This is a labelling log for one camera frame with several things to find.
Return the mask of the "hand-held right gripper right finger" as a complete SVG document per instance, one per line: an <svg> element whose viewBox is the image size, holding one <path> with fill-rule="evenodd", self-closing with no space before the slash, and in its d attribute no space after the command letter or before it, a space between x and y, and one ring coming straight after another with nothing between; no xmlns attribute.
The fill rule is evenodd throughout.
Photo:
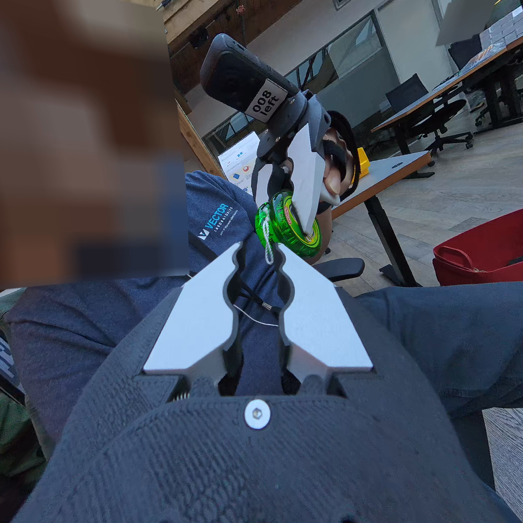
<svg viewBox="0 0 523 523"><path fill-rule="evenodd" d="M275 268L284 302L284 369L300 383L318 376L325 385L334 374L370 372L373 363L335 284L281 243L275 244Z"/></svg>

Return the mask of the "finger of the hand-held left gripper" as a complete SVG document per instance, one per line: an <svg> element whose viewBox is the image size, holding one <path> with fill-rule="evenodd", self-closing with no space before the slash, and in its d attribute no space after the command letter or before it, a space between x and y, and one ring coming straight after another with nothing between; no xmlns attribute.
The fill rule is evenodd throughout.
<svg viewBox="0 0 523 523"><path fill-rule="evenodd" d="M273 174L275 165L271 163L255 163L252 173L252 194L257 206L271 200L271 198L282 190L293 190L291 175L293 163L281 163L276 174Z"/></svg>
<svg viewBox="0 0 523 523"><path fill-rule="evenodd" d="M292 161L294 212L301 230L305 234L313 234L313 223L323 185L325 160L312 150L308 123L297 132L288 146L287 154Z"/></svg>

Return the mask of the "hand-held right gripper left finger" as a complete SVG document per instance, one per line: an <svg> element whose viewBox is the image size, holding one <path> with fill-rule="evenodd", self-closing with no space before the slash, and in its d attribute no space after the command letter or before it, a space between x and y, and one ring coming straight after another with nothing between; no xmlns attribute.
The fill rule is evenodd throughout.
<svg viewBox="0 0 523 523"><path fill-rule="evenodd" d="M180 289L142 369L158 394L191 394L196 380L235 394L244 357L235 303L242 293L243 242L237 242Z"/></svg>

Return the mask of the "green transparent yoyo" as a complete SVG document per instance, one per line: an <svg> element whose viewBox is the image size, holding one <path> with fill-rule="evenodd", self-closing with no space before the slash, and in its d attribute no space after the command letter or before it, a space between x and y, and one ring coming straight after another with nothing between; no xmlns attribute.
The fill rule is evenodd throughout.
<svg viewBox="0 0 523 523"><path fill-rule="evenodd" d="M255 230L265 249L265 260L273 264L273 244L283 244L301 258L317 256L322 247L322 234L317 220L313 234L305 234L293 212L292 192L283 190L262 204L256 213Z"/></svg>

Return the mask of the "person's left hand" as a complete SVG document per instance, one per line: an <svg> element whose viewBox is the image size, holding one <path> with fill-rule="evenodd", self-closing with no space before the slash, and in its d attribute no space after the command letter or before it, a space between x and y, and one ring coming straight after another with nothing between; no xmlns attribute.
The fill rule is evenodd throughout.
<svg viewBox="0 0 523 523"><path fill-rule="evenodd" d="M354 177L354 156L347 148L345 141L338 135L334 128L328 129L324 135L324 140L333 141L337 146L343 149L346 159L346 176L341 181L341 173L338 167L333 163L333 157L325 154L324 184L331 195L341 196L351 187Z"/></svg>

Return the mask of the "white poster board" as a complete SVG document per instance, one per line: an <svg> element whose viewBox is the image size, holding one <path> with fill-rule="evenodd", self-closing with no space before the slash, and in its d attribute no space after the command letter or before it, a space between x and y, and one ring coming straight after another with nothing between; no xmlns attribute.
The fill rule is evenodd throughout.
<svg viewBox="0 0 523 523"><path fill-rule="evenodd" d="M258 145L259 137L253 131L218 156L226 179L250 195L252 195L252 173Z"/></svg>

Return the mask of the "person's blue-grey shirt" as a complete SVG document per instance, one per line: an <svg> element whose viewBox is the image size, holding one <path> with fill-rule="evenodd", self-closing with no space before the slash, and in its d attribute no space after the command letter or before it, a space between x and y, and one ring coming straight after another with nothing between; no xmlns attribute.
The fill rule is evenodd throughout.
<svg viewBox="0 0 523 523"><path fill-rule="evenodd" d="M265 250L255 232L257 206L252 196L229 181L201 171L186 174L188 230L204 249L217 256L242 242L245 267L241 278L266 304L281 308L278 275L265 260ZM283 394L279 362L278 319L251 299L238 297L239 337L243 369L237 396Z"/></svg>

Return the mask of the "grey table with black leg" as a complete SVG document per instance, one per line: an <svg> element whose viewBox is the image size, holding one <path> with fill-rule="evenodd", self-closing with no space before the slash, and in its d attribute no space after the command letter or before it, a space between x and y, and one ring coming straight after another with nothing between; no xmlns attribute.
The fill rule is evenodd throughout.
<svg viewBox="0 0 523 523"><path fill-rule="evenodd" d="M380 268L380 273L399 287L420 287L403 253L396 233L389 221L378 194L404 180L418 169L431 162L427 151L410 153L398 157L371 161L369 174L358 182L355 191L332 210L336 219L353 208L364 204L381 244L389 258L389 264Z"/></svg>

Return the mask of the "black office chair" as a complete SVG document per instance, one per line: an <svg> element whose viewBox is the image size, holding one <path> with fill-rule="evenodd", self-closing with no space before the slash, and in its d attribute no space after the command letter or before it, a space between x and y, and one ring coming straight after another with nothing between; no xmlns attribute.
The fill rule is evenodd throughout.
<svg viewBox="0 0 523 523"><path fill-rule="evenodd" d="M428 94L427 88L419 76L414 74L385 95L392 110L398 113L426 94ZM449 135L448 137L443 136L443 134L448 132L446 124L459 111L465 108L466 103L467 100L461 95L455 101L444 101L438 108L435 106L434 100L431 100L426 105L398 121L394 128L394 133L401 153L410 153L406 138L413 138L419 135L425 136L431 133L435 135L435 140L426 148L431 155L434 155L437 151L442 151L443 146L446 144L464 143L467 149L472 148L473 134L469 131Z"/></svg>
<svg viewBox="0 0 523 523"><path fill-rule="evenodd" d="M450 44L448 52L458 70L463 69L466 64L482 50L479 34L473 35L467 40Z"/></svg>

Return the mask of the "long wooden desk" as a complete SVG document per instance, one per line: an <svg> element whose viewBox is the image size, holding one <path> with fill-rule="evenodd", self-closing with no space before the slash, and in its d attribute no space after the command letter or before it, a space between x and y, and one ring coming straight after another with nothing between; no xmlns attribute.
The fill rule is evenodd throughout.
<svg viewBox="0 0 523 523"><path fill-rule="evenodd" d="M502 57L507 57L510 51L514 51L522 46L522 35L513 32L510 34L510 36L517 36L517 38L508 43L499 41L489 45L485 50L481 50L480 53L475 55L469 62L467 62L465 67L461 69L457 75L437 86L431 92L423 95L421 98L414 101L406 108L403 108L401 111L397 112L392 117L382 122L380 125L374 127L371 132L374 133L379 130L394 127L396 122L417 111L422 106L425 106L429 101L433 101L436 98L451 98L459 94L460 89L465 87L466 79L477 72L485 71L489 64L495 61L500 61Z"/></svg>

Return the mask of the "red plastic bin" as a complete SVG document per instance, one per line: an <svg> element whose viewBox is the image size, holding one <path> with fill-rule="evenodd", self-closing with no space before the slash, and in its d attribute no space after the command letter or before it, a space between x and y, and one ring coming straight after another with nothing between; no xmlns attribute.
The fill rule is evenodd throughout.
<svg viewBox="0 0 523 523"><path fill-rule="evenodd" d="M434 247L441 286L522 281L522 209Z"/></svg>

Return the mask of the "grey flat panel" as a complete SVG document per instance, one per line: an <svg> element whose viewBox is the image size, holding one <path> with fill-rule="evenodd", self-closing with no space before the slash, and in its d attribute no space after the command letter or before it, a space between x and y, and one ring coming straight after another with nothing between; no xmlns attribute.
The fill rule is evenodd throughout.
<svg viewBox="0 0 523 523"><path fill-rule="evenodd" d="M436 47L471 38L481 33L496 1L451 1L443 17Z"/></svg>

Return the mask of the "stack of grey boxes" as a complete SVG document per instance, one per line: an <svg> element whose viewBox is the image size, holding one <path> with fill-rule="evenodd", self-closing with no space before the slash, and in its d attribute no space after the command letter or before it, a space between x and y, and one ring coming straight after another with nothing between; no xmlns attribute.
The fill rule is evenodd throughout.
<svg viewBox="0 0 523 523"><path fill-rule="evenodd" d="M522 44L522 7L495 22L480 33L481 49L501 42L508 49Z"/></svg>

